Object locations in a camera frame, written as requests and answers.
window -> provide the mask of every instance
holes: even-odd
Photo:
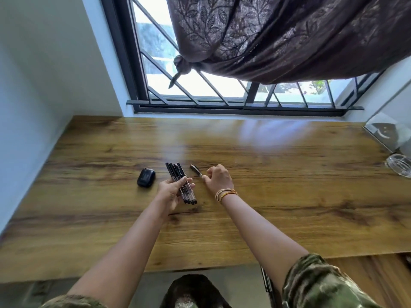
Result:
[[[101,0],[135,112],[342,116],[380,73],[264,85],[192,70],[177,73],[166,0]]]

glass ashtray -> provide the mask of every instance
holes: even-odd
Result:
[[[392,154],[385,161],[385,165],[398,175],[411,178],[411,159],[402,154]]]

person's left hand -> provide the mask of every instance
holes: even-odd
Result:
[[[191,189],[196,186],[195,184],[192,184],[193,179],[187,178],[186,176],[176,182],[173,182],[172,179],[168,179],[158,184],[157,195],[154,198],[154,201],[159,202],[164,206],[165,214],[168,215],[172,212],[177,207],[178,202],[182,201],[180,188],[186,181],[190,184]]]

forearm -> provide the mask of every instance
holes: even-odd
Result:
[[[109,308],[127,308],[144,272],[163,223],[154,200],[126,235],[77,283],[68,294],[90,296]]]
[[[281,292],[289,269],[308,251],[254,211],[239,196],[226,195],[222,205],[255,258]]]

person's right hand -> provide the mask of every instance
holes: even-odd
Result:
[[[234,189],[229,171],[221,164],[210,167],[207,170],[207,175],[203,175],[203,181],[214,195],[221,189]]]

